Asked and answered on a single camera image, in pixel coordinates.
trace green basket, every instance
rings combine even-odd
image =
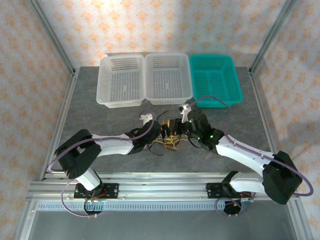
[[[236,67],[230,56],[201,54],[189,58],[193,97],[214,96],[228,106],[241,103],[244,99]],[[225,108],[213,99],[205,98],[196,103],[199,108]]]

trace plastic basket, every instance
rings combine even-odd
[[[144,56],[104,57],[100,61],[96,101],[108,108],[140,106],[145,99]]]
[[[152,53],[144,60],[145,98],[153,105],[184,104],[193,97],[188,55]]]
[[[192,55],[190,68],[195,100],[204,96],[214,96],[228,106],[243,101],[234,61],[230,56]],[[225,108],[213,98],[200,100],[196,105],[199,108]]]

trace wall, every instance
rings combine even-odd
[[[250,66],[285,0],[39,0],[73,67],[104,52],[227,54]]]
[[[70,75],[25,0],[0,2],[0,239],[38,180]]]
[[[302,198],[314,239],[320,239],[320,5],[295,4],[265,63],[254,76],[278,150],[288,152],[312,182]],[[300,192],[307,192],[303,184]]]

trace white plastic basket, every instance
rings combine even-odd
[[[193,97],[188,55],[152,53],[144,60],[145,95],[153,105],[184,104]]]
[[[128,54],[100,61],[96,101],[108,108],[140,106],[145,99],[144,56]]]

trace robotic arm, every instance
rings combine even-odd
[[[188,104],[182,105],[179,109],[182,118],[169,120],[167,126],[161,126],[154,121],[151,130],[141,138],[130,140],[149,129],[152,124],[151,114],[141,116],[142,128],[135,128],[130,132],[112,136],[104,141],[86,142],[69,151],[58,161],[69,179],[76,179],[87,191],[93,192],[93,195],[90,196],[98,196],[103,190],[103,183],[97,173],[90,168],[93,161],[97,157],[105,155],[139,153],[159,135],[163,135],[162,129],[165,128],[165,134],[168,137],[185,134],[189,139],[198,140],[206,151],[231,158],[256,172],[230,172],[222,181],[222,189],[226,196],[232,197],[242,192],[262,193],[279,204],[286,204],[302,183],[300,176],[266,158],[278,160],[296,169],[291,158],[285,152],[279,151],[274,154],[241,143],[233,137],[225,135],[223,131],[211,127],[206,115],[200,109],[191,110]],[[80,130],[62,144],[55,151],[55,154],[61,154],[79,141],[101,138],[105,138],[105,136],[90,134],[86,129]]]

